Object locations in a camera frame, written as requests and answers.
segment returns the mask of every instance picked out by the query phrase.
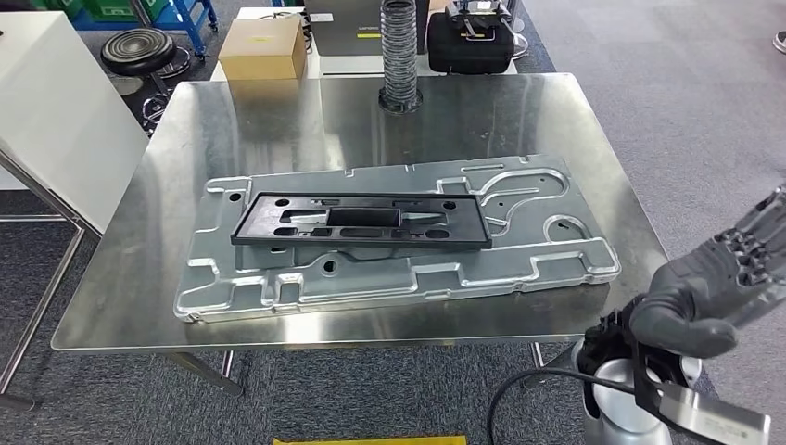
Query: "black cable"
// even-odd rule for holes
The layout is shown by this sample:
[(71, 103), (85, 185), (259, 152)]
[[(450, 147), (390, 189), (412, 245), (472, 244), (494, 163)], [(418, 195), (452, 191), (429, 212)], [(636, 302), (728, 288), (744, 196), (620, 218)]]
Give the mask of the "black cable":
[(616, 389), (617, 391), (622, 391), (627, 394), (633, 394), (633, 388), (631, 387), (611, 380), (604, 380), (594, 375), (581, 374), (579, 371), (562, 368), (527, 369), (526, 371), (508, 377), (508, 379), (502, 382), (500, 387), (497, 388), (494, 397), (491, 398), (491, 404), (488, 406), (488, 412), (486, 414), (486, 438), (488, 439), (488, 445), (494, 445), (494, 413), (497, 412), (497, 405), (500, 403), (500, 399), (505, 394), (505, 391), (517, 381), (538, 374), (567, 375), (568, 377), (584, 380), (585, 382), (594, 383), (595, 385)]

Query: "rectangular black tray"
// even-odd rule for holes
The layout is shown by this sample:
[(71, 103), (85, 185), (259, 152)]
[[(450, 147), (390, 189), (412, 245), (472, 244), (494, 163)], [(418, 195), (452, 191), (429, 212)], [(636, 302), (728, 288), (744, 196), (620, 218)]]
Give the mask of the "rectangular black tray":
[(259, 193), (233, 245), (491, 248), (474, 195)]

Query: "aluminum plate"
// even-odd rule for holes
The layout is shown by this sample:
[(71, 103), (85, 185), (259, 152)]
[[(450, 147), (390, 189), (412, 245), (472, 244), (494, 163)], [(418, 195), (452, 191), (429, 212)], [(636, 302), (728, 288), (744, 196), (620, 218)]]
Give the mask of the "aluminum plate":
[[(259, 192), (478, 196), (491, 249), (233, 246)], [(550, 155), (213, 179), (206, 184), (174, 303), (186, 322), (468, 299), (620, 273), (578, 186)]]

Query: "yellow mat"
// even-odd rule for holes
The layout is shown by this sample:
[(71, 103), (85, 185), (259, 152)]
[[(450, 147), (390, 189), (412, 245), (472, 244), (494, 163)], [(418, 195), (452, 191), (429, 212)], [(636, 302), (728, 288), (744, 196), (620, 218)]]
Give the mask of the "yellow mat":
[(283, 442), (273, 439), (273, 445), (466, 445), (466, 436), (440, 436), (432, 438), (348, 439), (315, 440), (309, 442)]

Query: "silver cylinder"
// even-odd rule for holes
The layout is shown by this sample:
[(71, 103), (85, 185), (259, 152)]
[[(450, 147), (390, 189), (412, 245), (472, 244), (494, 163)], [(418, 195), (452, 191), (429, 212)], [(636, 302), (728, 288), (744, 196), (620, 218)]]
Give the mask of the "silver cylinder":
[(415, 111), (423, 99), (417, 90), (414, 0), (383, 0), (380, 24), (385, 86), (379, 92), (379, 105), (395, 114)]

